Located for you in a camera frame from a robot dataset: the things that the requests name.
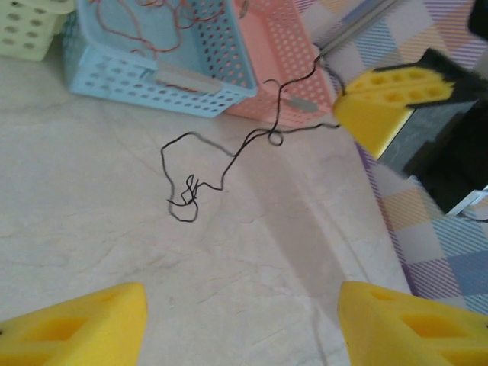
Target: orange wire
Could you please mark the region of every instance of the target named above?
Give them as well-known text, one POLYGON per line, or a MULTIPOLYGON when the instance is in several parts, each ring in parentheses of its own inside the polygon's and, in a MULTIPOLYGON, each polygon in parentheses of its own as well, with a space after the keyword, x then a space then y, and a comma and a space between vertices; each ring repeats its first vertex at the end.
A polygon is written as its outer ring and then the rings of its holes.
MULTIPOLYGON (((196 11, 193 10, 193 7, 187 2, 187 0, 180 0, 179 3, 178 3, 178 5, 176 5, 176 7, 174 7, 173 5, 169 4, 168 3, 168 0, 136 0, 136 3, 139 6, 143 6, 143 7, 146 7, 146 6, 148 6, 148 7, 149 6, 154 6, 156 8, 161 8, 161 7, 165 6, 165 5, 167 5, 171 9, 172 15, 173 15, 173 21, 174 21, 174 24, 175 24, 176 34, 177 34, 177 37, 178 37, 178 42, 176 43, 175 46, 173 46, 171 48, 168 48, 168 49, 159 49, 159 48, 156 48, 154 46, 154 44, 150 40, 147 40, 143 36, 143 32, 142 32, 141 27, 140 27, 140 22, 137 20, 136 15, 133 13, 133 11, 130 9, 130 7, 126 4, 126 2, 124 0, 117 0, 117 2, 122 7, 124 7, 125 11, 130 16, 130 18, 131 18, 134 26, 136 27, 137 37, 131 36, 130 34, 126 34, 124 32, 120 32, 118 30, 110 29, 109 26, 107 26, 106 23, 103 21, 103 18, 101 16, 101 6, 100 6, 101 0, 89 0, 89 1, 92 2, 92 3, 93 2, 96 2, 96 17, 97 17, 98 23, 100 24, 100 26, 101 26, 102 29, 104 29, 108 33, 116 34, 116 35, 119 35, 121 37, 125 37, 125 38, 127 38, 129 40, 138 40, 147 49, 151 50, 154 59, 157 59, 158 53, 172 52, 172 51, 178 49, 181 46, 181 41, 182 41, 181 30, 189 29, 189 28, 193 27, 196 23, 199 23, 199 22, 212 21, 213 19, 216 19, 219 15, 224 14, 224 1, 225 0, 220 0, 220 10, 216 14, 212 15, 209 18, 203 18, 203 19, 202 18, 199 18, 199 17, 196 17, 196 18, 187 18, 183 14, 178 15, 178 10, 180 8, 190 9, 190 11, 191 11, 192 14, 196 14, 196 11), (184 18, 184 19, 190 21, 191 22, 190 25, 188 25, 188 26, 181 26, 180 25, 180 18, 184 18)), ((145 56, 144 52, 142 50, 139 50, 139 49, 131 50, 130 52, 131 53, 138 52, 138 53, 141 53, 143 56, 145 56)))

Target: yellow foam block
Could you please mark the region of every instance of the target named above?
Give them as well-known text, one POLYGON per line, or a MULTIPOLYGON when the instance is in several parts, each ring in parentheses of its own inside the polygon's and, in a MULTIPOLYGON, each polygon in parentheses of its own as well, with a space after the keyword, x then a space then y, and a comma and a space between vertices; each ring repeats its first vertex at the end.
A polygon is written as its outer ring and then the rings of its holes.
POLYGON ((448 100, 454 83, 418 66, 365 72, 334 104, 339 123, 379 159, 405 126, 415 104, 448 100))
POLYGON ((443 79, 444 76, 442 74, 418 66, 404 66, 384 71, 369 70, 363 72, 356 80, 351 82, 346 91, 348 93, 370 92, 424 83, 442 83, 443 79))
POLYGON ((374 103, 353 94, 340 97, 333 110, 339 123, 375 159, 380 158, 413 113, 413 109, 374 103))
POLYGON ((0 323, 1 366, 134 366, 146 327, 141 284, 121 284, 0 323))
POLYGON ((350 281, 339 320, 351 366, 488 365, 488 316, 350 281))

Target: white tile floor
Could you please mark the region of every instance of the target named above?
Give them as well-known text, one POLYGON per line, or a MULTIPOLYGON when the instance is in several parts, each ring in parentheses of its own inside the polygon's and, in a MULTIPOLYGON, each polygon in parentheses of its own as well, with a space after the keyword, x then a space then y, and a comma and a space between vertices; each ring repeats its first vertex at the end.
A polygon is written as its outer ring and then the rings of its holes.
MULTIPOLYGON (((141 365, 343 365, 340 284, 408 291, 345 131, 256 141, 177 223, 159 147, 197 130, 235 149, 256 125, 71 95, 60 67, 0 63, 0 319, 142 281, 141 365)), ((227 163, 192 139, 168 158, 179 184, 227 163)))

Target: plaid cloth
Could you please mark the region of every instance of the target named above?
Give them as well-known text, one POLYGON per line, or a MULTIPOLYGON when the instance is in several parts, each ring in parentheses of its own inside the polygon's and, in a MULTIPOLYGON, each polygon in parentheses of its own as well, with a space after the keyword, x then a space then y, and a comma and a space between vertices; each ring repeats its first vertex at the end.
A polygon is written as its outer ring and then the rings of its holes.
MULTIPOLYGON (((417 180, 358 150, 412 293, 488 314, 488 225, 444 216, 417 180)), ((488 200, 468 213, 488 217, 488 200)))
MULTIPOLYGON (((373 1, 297 4, 312 38, 321 43, 373 1)), ((472 5, 468 0, 405 0, 329 55, 328 62, 349 81, 372 67, 417 61, 434 47, 472 68, 487 46, 467 30, 472 5)), ((359 150, 412 293, 488 314, 488 224, 445 217, 417 181, 397 177, 359 150)), ((488 217, 488 200, 468 213, 488 217)))

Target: black object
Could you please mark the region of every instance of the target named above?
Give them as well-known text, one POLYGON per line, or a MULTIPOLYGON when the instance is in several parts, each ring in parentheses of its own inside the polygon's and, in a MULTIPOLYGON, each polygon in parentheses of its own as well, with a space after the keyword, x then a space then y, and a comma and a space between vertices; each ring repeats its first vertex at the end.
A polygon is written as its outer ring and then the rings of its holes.
POLYGON ((329 129, 336 129, 339 128, 339 125, 331 125, 328 123, 321 123, 321 124, 316 124, 313 126, 306 126, 306 127, 299 127, 295 128, 293 130, 280 130, 278 129, 278 122, 280 120, 280 112, 281 112, 281 97, 283 90, 294 83, 297 82, 302 82, 303 80, 306 80, 310 78, 318 69, 318 67, 324 68, 327 72, 330 73, 330 75, 335 78, 338 83, 342 87, 342 94, 345 94, 345 84, 344 81, 340 78, 340 76, 335 73, 333 70, 328 68, 327 66, 321 65, 320 64, 320 59, 321 56, 318 56, 315 58, 313 61, 313 66, 311 71, 304 75, 301 78, 295 79, 295 80, 290 80, 289 82, 285 82, 284 84, 280 85, 280 88, 278 90, 278 103, 277 103, 277 108, 276 108, 276 119, 274 121, 274 124, 271 128, 256 128, 249 132, 242 142, 241 146, 237 149, 236 152, 230 152, 228 149, 225 147, 210 141, 204 137, 202 137, 199 133, 196 132, 187 132, 183 133, 180 137, 177 137, 176 139, 170 141, 169 143, 166 143, 162 148, 161 148, 161 163, 162 163, 162 171, 166 177, 166 179, 169 182, 170 185, 170 194, 169 198, 167 199, 168 201, 168 212, 171 216, 173 216, 177 221, 181 223, 193 223, 197 218, 198 214, 200 212, 200 207, 198 206, 197 202, 197 193, 199 192, 200 188, 208 188, 214 191, 223 191, 223 187, 225 184, 225 179, 226 179, 226 174, 227 172, 232 168, 234 165, 234 162, 236 162, 237 158, 241 155, 242 151, 254 140, 258 139, 259 137, 266 136, 268 139, 269 144, 272 146, 281 146, 284 142, 284 135, 289 134, 289 133, 296 133, 299 131, 308 131, 308 130, 316 130, 321 127, 329 128, 329 129), (171 145, 179 142, 180 140, 183 140, 185 137, 188 136, 193 136, 196 137, 199 141, 202 143, 206 143, 207 145, 212 146, 215 149, 218 149, 222 153, 226 154, 230 158, 230 163, 229 165, 223 170, 222 175, 220 176, 220 183, 217 186, 211 185, 210 183, 207 183, 205 181, 200 181, 198 177, 195 177, 195 174, 191 174, 186 178, 185 185, 186 189, 180 193, 179 199, 175 198, 176 196, 176 187, 175 183, 173 182, 173 179, 168 173, 168 169, 166 168, 166 157, 165 157, 165 151, 168 149, 171 145), (193 214, 189 218, 182 218, 181 214, 175 212, 175 207, 192 207, 193 208, 193 214))
POLYGON ((432 49, 395 67, 411 66, 442 74, 454 91, 443 101, 409 105, 414 112, 379 161, 415 175, 445 214, 457 215, 488 186, 488 83, 432 49))
POLYGON ((472 34, 488 40, 488 0, 476 0, 467 24, 472 34))

